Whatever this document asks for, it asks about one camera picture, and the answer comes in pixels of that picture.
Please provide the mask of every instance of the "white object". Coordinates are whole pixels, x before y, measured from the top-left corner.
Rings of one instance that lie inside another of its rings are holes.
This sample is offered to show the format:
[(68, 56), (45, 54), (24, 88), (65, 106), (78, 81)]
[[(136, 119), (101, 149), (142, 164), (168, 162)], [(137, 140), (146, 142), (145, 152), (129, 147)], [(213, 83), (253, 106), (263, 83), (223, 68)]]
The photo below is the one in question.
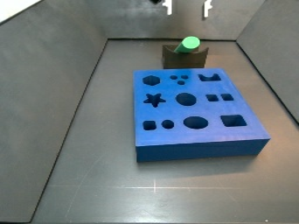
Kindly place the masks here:
[(173, 0), (164, 0), (162, 6), (166, 8), (166, 15), (173, 14)]
[(0, 0), (0, 23), (41, 0)]
[(204, 17), (207, 18), (209, 16), (209, 9), (212, 8), (211, 6), (211, 0), (207, 0), (204, 2), (204, 5), (203, 5), (203, 9), (204, 9)]

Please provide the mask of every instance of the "shape sorter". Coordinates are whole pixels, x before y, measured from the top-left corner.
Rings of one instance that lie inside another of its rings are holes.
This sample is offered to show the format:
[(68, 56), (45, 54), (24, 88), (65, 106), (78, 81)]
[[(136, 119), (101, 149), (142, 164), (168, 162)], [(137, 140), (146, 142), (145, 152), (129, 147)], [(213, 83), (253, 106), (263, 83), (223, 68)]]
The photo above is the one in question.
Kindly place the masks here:
[(256, 155), (269, 140), (220, 68), (134, 71), (136, 161)]

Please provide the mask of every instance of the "circular hole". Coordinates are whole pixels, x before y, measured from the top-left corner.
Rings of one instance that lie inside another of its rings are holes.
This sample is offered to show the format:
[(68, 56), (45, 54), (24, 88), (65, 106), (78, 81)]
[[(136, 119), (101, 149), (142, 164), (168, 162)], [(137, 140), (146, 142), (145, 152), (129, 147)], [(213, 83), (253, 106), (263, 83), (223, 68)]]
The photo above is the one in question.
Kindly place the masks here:
[(173, 121), (164, 120), (162, 121), (162, 127), (169, 130), (173, 127)]
[(182, 124), (193, 130), (204, 129), (208, 126), (208, 121), (200, 116), (189, 116), (182, 120)]
[(174, 99), (182, 106), (190, 106), (196, 103), (196, 97), (192, 94), (177, 94)]

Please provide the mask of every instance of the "enclosure wall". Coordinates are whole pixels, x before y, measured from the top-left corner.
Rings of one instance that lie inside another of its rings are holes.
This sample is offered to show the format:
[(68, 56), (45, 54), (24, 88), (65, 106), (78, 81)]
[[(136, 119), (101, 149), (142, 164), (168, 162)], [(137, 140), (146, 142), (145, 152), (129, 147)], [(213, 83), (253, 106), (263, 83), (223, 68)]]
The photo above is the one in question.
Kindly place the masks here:
[(237, 43), (299, 122), (299, 2), (267, 0)]
[(50, 0), (0, 26), (0, 221), (26, 222), (106, 43), (82, 0)]
[(162, 2), (149, 0), (90, 1), (105, 34), (112, 39), (236, 40), (264, 0), (213, 0), (209, 16), (203, 18), (204, 0), (172, 0), (172, 15)]

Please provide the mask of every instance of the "hexagonal hole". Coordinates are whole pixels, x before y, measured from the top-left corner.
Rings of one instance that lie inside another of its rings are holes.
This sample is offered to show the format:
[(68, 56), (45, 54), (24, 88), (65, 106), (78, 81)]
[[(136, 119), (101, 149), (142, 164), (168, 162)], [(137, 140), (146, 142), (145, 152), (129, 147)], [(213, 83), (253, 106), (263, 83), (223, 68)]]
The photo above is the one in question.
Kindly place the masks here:
[(149, 75), (142, 78), (142, 81), (145, 85), (154, 86), (160, 83), (160, 78), (153, 75)]

